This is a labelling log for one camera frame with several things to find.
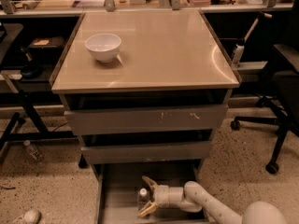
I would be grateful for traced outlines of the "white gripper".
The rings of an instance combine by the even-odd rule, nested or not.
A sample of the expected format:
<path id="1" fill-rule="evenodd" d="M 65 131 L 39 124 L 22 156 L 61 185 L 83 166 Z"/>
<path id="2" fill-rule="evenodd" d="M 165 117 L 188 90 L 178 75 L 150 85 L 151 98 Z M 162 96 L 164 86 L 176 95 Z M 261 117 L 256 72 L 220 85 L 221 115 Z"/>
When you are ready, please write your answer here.
<path id="1" fill-rule="evenodd" d="M 148 201 L 145 206 L 139 210 L 138 217 L 145 217 L 152 214 L 158 207 L 166 208 L 169 206 L 169 187 L 167 185 L 158 186 L 154 180 L 145 175 L 142 176 L 142 179 L 153 192 L 154 202 Z"/>

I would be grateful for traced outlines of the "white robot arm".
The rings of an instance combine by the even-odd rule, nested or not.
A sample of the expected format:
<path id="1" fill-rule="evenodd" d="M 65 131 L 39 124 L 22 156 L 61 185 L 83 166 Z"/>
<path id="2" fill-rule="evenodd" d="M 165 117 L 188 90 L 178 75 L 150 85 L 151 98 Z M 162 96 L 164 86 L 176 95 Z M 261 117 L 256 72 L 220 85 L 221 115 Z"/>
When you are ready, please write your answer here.
<path id="1" fill-rule="evenodd" d="M 169 187 L 158 185 L 147 176 L 142 179 L 149 186 L 152 199 L 139 210 L 140 217 L 154 213 L 159 208 L 178 208 L 185 212 L 205 209 L 218 224 L 288 224 L 283 214 L 270 203 L 252 203 L 240 216 L 195 181 L 186 182 L 184 187 Z"/>

